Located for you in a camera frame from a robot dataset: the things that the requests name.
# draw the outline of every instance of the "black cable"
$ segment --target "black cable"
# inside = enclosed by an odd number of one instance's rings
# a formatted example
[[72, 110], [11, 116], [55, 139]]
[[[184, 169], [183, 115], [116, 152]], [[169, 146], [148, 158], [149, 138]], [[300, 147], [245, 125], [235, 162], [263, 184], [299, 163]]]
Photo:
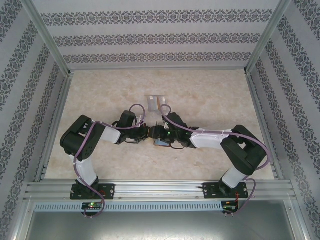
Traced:
[[115, 121], [114, 123], [112, 123], [112, 126], [115, 126], [116, 124], [118, 125], [119, 121]]
[[138, 143], [140, 143], [140, 142], [135, 142], [135, 141], [129, 142], [129, 141], [127, 141], [127, 140], [125, 140], [125, 142], [126, 142], [127, 144], [138, 144]]
[[184, 148], [185, 148], [185, 147], [177, 148], [177, 147], [173, 147], [173, 146], [171, 146], [171, 145], [170, 145], [170, 147], [171, 147], [172, 149], [176, 149], [176, 150], [182, 150], [182, 149], [184, 149]]

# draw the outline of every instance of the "decorative border pattern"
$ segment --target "decorative border pattern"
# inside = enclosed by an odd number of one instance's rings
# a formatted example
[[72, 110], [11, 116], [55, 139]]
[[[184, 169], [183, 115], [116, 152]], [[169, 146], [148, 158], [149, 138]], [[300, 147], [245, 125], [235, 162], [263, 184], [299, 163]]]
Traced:
[[95, 36], [56, 36], [58, 47], [153, 44], [256, 44], [260, 33], [181, 33]]
[[48, 79], [46, 88], [44, 90], [41, 103], [39, 105], [37, 114], [33, 122], [33, 126], [31, 127], [30, 135], [28, 137], [26, 147], [24, 148], [19, 167], [14, 176], [15, 180], [13, 181], [13, 185], [10, 189], [10, 195], [8, 196], [7, 202], [4, 204], [4, 211], [2, 212], [2, 217], [0, 219], [0, 229], [1, 229], [0, 239], [6, 239], [6, 235], [9, 232], [9, 227], [12, 222], [15, 209], [18, 204], [21, 188], [23, 186], [24, 180], [26, 179], [26, 174], [28, 172], [30, 161], [32, 159], [34, 149], [37, 144], [37, 140], [40, 134], [42, 124], [45, 120], [46, 111], [47, 111], [52, 93], [54, 91], [59, 72], [60, 72], [59, 66], [57, 63], [55, 63], [51, 71], [50, 77]]
[[69, 78], [68, 75], [66, 75], [62, 81], [62, 84], [61, 84], [61, 88], [60, 88], [60, 91], [59, 91], [59, 94], [58, 94], [58, 98], [56, 100], [56, 103], [55, 103], [55, 106], [54, 106], [54, 111], [53, 111], [53, 114], [52, 114], [52, 117], [50, 119], [50, 125], [49, 125], [49, 128], [48, 128], [48, 132], [45, 136], [45, 141], [44, 141], [44, 144], [43, 144], [43, 148], [41, 150], [41, 154], [40, 154], [40, 157], [39, 157], [39, 160], [38, 160], [38, 164], [37, 164], [37, 167], [36, 167], [36, 170], [35, 170], [35, 174], [34, 174], [34, 177], [33, 177], [33, 181], [35, 182], [36, 181], [36, 177], [37, 177], [37, 173], [38, 173], [38, 170], [39, 170], [39, 167], [40, 167], [40, 162], [42, 160], [42, 157], [44, 155], [44, 152], [45, 152], [45, 148], [46, 148], [46, 145], [47, 145], [47, 141], [48, 141], [48, 138], [49, 138], [49, 133], [50, 133], [50, 129], [51, 129], [51, 125], [52, 125], [52, 122], [54, 120], [54, 117], [55, 117], [55, 113], [56, 113], [56, 108], [58, 106], [58, 102], [59, 102], [59, 99], [60, 99], [60, 94], [61, 94], [61, 91], [64, 87], [64, 84], [66, 82], [66, 80]]
[[271, 9], [244, 10], [160, 10], [42, 13], [51, 26], [107, 24], [175, 24], [175, 23], [266, 23]]
[[10, 123], [10, 127], [7, 131], [7, 135], [4, 137], [4, 143], [0, 149], [0, 180], [3, 179], [3, 174], [6, 172], [6, 166], [9, 164], [9, 160], [12, 156], [12, 151], [17, 143], [21, 128], [28, 114], [29, 107], [37, 90], [38, 83], [41, 75], [46, 66], [47, 60], [50, 56], [50, 51], [46, 45], [42, 47], [42, 50], [36, 60], [33, 71], [28, 80], [27, 86], [23, 91], [19, 106], [14, 113], [14, 118]]
[[310, 158], [313, 160], [313, 166], [317, 169], [316, 173], [320, 174], [320, 144], [317, 142], [317, 138], [314, 136], [315, 132], [309, 124], [309, 120], [305, 115], [304, 108], [300, 104], [298, 94], [294, 89], [294, 85], [291, 83], [289, 75], [281, 61], [278, 51], [274, 43], [270, 40], [265, 46], [273, 69], [279, 78], [280, 85], [282, 86], [285, 98], [288, 100], [292, 114], [295, 117], [297, 127], [300, 129], [304, 145], [307, 147], [307, 151], [310, 154]]
[[254, 90], [256, 92], [256, 96], [259, 100], [259, 104], [261, 106], [261, 110], [262, 110], [262, 113], [263, 113], [263, 117], [264, 117], [264, 122], [265, 122], [265, 125], [268, 129], [268, 132], [269, 132], [269, 135], [270, 135], [270, 139], [271, 139], [271, 142], [272, 142], [272, 146], [273, 146], [273, 149], [274, 149], [274, 153], [276, 155], [276, 158], [278, 159], [278, 162], [279, 162], [279, 166], [280, 166], [280, 170], [284, 176], [284, 179], [286, 179], [286, 174], [284, 172], [284, 169], [283, 169], [283, 166], [282, 166], [282, 163], [279, 161], [279, 154], [278, 154], [278, 151], [277, 151], [277, 147], [276, 147], [276, 144], [275, 144], [275, 141], [274, 141], [274, 138], [272, 137], [271, 135], [271, 129], [270, 129], [270, 126], [269, 126], [269, 123], [267, 122], [267, 117], [266, 117], [266, 114], [264, 112], [264, 109], [263, 109], [263, 106], [261, 104], [261, 100], [260, 100], [260, 97], [259, 97], [259, 94], [258, 94], [258, 90], [257, 90], [257, 87], [255, 85], [255, 82], [254, 82], [254, 77], [252, 76], [252, 72], [249, 73], [250, 74], [250, 77], [251, 77], [251, 80], [252, 80], [252, 83], [253, 83], [253, 86], [254, 86]]
[[3, 42], [21, 9], [22, 4], [19, 0], [8, 0], [4, 3], [0, 11], [0, 43]]
[[[297, 185], [299, 190], [301, 191], [301, 196], [303, 197], [303, 202], [306, 206], [306, 211], [308, 212], [309, 219], [312, 221], [312, 227], [315, 229], [315, 235], [320, 238], [320, 212], [318, 207], [316, 206], [316, 199], [312, 196], [312, 191], [310, 190], [310, 183], [307, 181], [307, 176], [305, 173], [305, 170], [301, 167], [301, 161], [299, 159], [299, 156], [296, 152], [296, 148], [294, 143], [292, 142], [292, 138], [290, 136], [290, 132], [287, 127], [287, 123], [284, 119], [283, 113], [279, 107], [279, 102], [276, 99], [276, 94], [271, 86], [268, 74], [266, 72], [266, 69], [261, 61], [259, 59], [256, 62], [255, 65], [260, 81], [262, 82], [264, 92], [267, 96], [268, 103], [270, 105], [270, 108], [273, 113], [274, 120], [277, 124], [277, 128], [281, 137], [281, 140], [284, 145], [284, 149], [286, 151], [286, 154], [288, 156], [288, 160], [291, 164], [292, 172], [295, 176]], [[253, 85], [255, 88], [255, 91], [258, 95], [258, 91], [256, 88], [256, 84], [253, 81]]]
[[0, 78], [0, 112], [3, 110], [3, 106], [6, 104], [6, 99], [11, 92], [13, 83], [16, 82], [19, 72], [25, 62], [27, 55], [34, 44], [36, 36], [38, 34], [37, 28], [30, 21], [28, 27], [23, 33], [18, 46], [14, 50], [14, 54], [4, 70], [4, 74]]
[[310, 26], [316, 39], [320, 41], [320, 7], [315, 0], [294, 0], [295, 6]]
[[164, 52], [64, 55], [67, 64], [247, 61], [251, 52]]
[[301, 42], [285, 16], [280, 20], [277, 28], [320, 111], [320, 80], [318, 72], [313, 67], [314, 65], [310, 61], [307, 52], [302, 47]]

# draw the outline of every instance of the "small metal plate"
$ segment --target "small metal plate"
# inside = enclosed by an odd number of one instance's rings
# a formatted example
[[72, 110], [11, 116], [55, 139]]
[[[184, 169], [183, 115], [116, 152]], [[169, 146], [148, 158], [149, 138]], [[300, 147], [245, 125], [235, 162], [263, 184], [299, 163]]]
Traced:
[[83, 202], [81, 206], [81, 210], [98, 210], [102, 208], [101, 202]]
[[236, 198], [236, 193], [239, 194], [239, 199], [247, 199], [249, 197], [247, 184], [240, 182], [238, 186], [231, 189], [229, 196], [225, 196], [222, 192], [212, 192], [211, 190], [217, 185], [217, 182], [204, 182], [202, 184], [203, 196], [205, 199], [230, 199]]
[[[99, 184], [99, 193], [102, 194], [105, 200], [113, 200], [115, 196], [115, 186], [114, 184]], [[82, 195], [76, 194], [77, 184], [73, 184], [71, 188], [70, 199], [71, 200], [100, 200], [101, 198], [96, 194], [93, 198], [88, 198]]]

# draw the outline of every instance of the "patterned wallpaper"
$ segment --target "patterned wallpaper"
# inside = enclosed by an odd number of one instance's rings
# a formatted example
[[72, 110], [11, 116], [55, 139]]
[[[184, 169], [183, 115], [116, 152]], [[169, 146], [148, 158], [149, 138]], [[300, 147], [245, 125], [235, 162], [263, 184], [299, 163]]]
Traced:
[[294, 0], [251, 72], [283, 175], [320, 239], [320, 5]]
[[244, 67], [279, 0], [35, 0], [70, 69]]
[[19, 0], [0, 2], [0, 240], [38, 170], [65, 81]]

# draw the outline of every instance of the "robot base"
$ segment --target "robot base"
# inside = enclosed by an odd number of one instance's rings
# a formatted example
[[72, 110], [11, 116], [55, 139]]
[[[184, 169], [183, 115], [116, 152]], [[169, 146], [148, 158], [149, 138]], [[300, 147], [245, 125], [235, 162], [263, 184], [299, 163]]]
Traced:
[[235, 188], [231, 188], [228, 194], [219, 191], [219, 182], [204, 182], [202, 184], [203, 196], [205, 199], [230, 199], [236, 198], [247, 199], [249, 197], [247, 184], [240, 182]]
[[[91, 185], [91, 187], [97, 190], [99, 193], [101, 193], [105, 200], [114, 199], [116, 185], [110, 184], [110, 183], [108, 184], [99, 183], [99, 180], [97, 180]], [[73, 184], [71, 188], [70, 199], [71, 200], [100, 200], [101, 197], [99, 197], [89, 188], [82, 185], [76, 180], [76, 184]]]

